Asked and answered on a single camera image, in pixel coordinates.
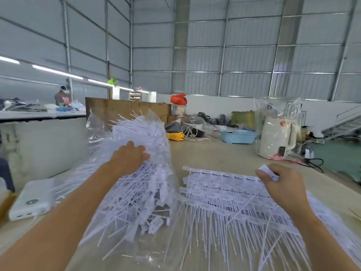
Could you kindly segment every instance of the wooden panel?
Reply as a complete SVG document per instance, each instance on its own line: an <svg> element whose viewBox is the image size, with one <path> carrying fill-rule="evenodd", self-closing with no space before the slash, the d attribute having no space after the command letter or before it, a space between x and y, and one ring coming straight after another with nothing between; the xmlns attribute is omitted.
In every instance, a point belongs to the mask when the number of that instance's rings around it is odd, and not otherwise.
<svg viewBox="0 0 361 271"><path fill-rule="evenodd" d="M134 112L139 116L146 115L151 109L162 122L168 122L168 115L170 115L170 104L148 103L139 101L124 101L101 98L85 98L85 106L87 110L87 117L90 115L90 110L95 113L105 125L113 125L112 121L119 119L119 115L126 119L134 119L131 115Z"/></svg>

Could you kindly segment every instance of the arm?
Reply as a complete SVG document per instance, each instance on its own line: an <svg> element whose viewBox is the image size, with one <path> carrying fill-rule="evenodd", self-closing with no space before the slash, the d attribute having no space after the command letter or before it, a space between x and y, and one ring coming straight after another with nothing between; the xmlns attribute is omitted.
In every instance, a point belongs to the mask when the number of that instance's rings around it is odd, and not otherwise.
<svg viewBox="0 0 361 271"><path fill-rule="evenodd" d="M256 174L272 199L289 214L300 231L313 271L360 271L312 211L301 174L279 164L268 167L280 176L278 182L272 181L262 170L257 170Z"/></svg>
<svg viewBox="0 0 361 271"><path fill-rule="evenodd" d="M2 271L65 270L99 204L119 178L134 173L149 158L144 151L133 142L114 151L108 162L0 257Z"/></svg>

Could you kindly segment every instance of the person's left hand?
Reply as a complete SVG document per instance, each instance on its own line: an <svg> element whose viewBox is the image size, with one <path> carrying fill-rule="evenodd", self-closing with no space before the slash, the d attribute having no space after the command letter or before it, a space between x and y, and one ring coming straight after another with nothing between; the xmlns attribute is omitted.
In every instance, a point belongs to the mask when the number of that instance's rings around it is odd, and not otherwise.
<svg viewBox="0 0 361 271"><path fill-rule="evenodd" d="M149 157L144 146L135 147L134 143L129 141L127 145L120 146L118 150L115 150L111 159L102 164L102 167L118 180L136 172Z"/></svg>

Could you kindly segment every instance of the hand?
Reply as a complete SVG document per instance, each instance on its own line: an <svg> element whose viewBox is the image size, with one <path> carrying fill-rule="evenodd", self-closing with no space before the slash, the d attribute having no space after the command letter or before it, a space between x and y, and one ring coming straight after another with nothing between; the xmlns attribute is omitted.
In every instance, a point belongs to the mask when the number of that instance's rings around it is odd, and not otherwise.
<svg viewBox="0 0 361 271"><path fill-rule="evenodd" d="M256 170L256 175L265 184L271 198L294 219L303 214L313 214L306 195L306 187L302 175L291 168L279 164L269 164L268 167L277 175L275 182L262 170Z"/></svg>
<svg viewBox="0 0 361 271"><path fill-rule="evenodd" d="M110 173L111 177L119 178L136 172L144 161L149 159L144 146L134 147L134 143L129 141L127 145L120 146L115 150L111 159L102 164L102 167Z"/></svg>

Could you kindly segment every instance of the white kettle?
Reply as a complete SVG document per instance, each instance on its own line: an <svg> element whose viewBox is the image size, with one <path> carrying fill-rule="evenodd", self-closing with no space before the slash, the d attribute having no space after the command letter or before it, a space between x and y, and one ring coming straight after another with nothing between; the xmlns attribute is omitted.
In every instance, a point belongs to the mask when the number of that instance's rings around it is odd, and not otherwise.
<svg viewBox="0 0 361 271"><path fill-rule="evenodd" d="M288 155L296 146L296 122L295 119L265 118L259 154L267 159Z"/></svg>

